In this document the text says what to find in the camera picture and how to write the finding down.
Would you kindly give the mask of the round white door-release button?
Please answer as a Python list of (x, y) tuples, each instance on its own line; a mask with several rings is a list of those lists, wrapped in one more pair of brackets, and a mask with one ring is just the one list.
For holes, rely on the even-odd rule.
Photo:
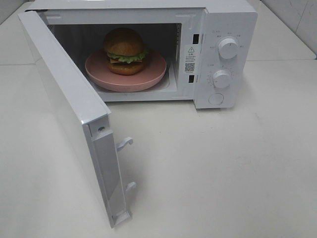
[(221, 93), (214, 93), (209, 97), (209, 103), (212, 105), (221, 105), (223, 100), (224, 96)]

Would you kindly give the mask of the white microwave door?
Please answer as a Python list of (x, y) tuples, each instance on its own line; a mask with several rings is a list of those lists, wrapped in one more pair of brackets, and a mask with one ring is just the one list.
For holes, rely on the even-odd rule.
[(35, 11), (19, 14), (33, 59), (61, 124), (112, 227), (130, 217), (117, 153), (133, 139), (115, 143), (110, 110)]

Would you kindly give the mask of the burger with lettuce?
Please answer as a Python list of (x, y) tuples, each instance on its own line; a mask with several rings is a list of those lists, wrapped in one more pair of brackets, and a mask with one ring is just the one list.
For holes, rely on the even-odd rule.
[(116, 28), (104, 38), (103, 48), (108, 69), (120, 75), (133, 75), (147, 64), (149, 48), (141, 36), (129, 28)]

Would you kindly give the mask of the pink round plate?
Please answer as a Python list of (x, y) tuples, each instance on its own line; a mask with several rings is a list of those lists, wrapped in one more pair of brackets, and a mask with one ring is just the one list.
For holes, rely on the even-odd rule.
[(167, 65), (155, 51), (151, 51), (141, 62), (119, 63), (99, 50), (87, 58), (85, 69), (89, 78), (104, 89), (137, 92), (156, 85), (163, 78)]

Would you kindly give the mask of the glass microwave turntable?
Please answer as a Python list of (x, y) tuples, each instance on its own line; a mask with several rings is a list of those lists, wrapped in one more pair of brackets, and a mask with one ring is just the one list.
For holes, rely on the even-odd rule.
[(165, 74), (161, 80), (161, 82), (163, 82), (164, 84), (168, 84), (169, 82), (169, 69), (170, 69), (170, 65), (171, 63), (170, 62), (167, 62), (166, 63), (166, 71), (165, 71)]

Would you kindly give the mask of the white warning label sticker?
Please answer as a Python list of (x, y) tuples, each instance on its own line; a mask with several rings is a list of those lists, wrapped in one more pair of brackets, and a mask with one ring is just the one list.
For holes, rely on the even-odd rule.
[(198, 61), (198, 45), (186, 45), (184, 47), (184, 72), (195, 73)]

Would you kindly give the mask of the lower white microwave knob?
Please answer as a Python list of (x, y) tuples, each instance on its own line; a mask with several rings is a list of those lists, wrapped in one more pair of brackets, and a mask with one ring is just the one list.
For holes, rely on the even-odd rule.
[(218, 70), (212, 75), (212, 82), (215, 88), (226, 88), (231, 83), (231, 73), (228, 70)]

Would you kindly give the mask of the white microwave knob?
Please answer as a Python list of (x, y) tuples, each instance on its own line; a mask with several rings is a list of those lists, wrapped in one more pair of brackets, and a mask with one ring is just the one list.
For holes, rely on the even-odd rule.
[(238, 53), (238, 48), (238, 40), (232, 36), (226, 36), (220, 39), (217, 44), (218, 53), (225, 60), (234, 58)]
[(212, 75), (212, 82), (215, 88), (226, 88), (231, 83), (231, 73), (228, 70), (218, 70)]

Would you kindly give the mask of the white microwave oven body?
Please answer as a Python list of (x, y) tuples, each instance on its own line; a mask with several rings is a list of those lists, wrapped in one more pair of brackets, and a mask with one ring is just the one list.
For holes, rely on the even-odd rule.
[[(36, 0), (25, 11), (37, 12), (104, 102), (192, 100), (197, 109), (235, 104), (257, 13), (245, 0)], [(116, 28), (136, 31), (150, 52), (170, 62), (169, 82), (161, 80), (137, 92), (115, 92), (95, 84), (86, 72), (87, 58), (104, 51), (105, 36)], [(238, 40), (238, 53), (223, 59), (220, 39)], [(184, 47), (198, 45), (195, 73), (184, 72)], [(231, 73), (226, 88), (215, 88), (212, 75)], [(214, 93), (221, 105), (209, 103)]]

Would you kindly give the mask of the upper white microwave knob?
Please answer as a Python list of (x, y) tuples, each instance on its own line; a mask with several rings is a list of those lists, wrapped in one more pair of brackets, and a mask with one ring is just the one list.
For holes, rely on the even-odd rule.
[(238, 40), (232, 36), (226, 36), (220, 39), (217, 44), (218, 53), (225, 60), (234, 58), (238, 53), (238, 48)]

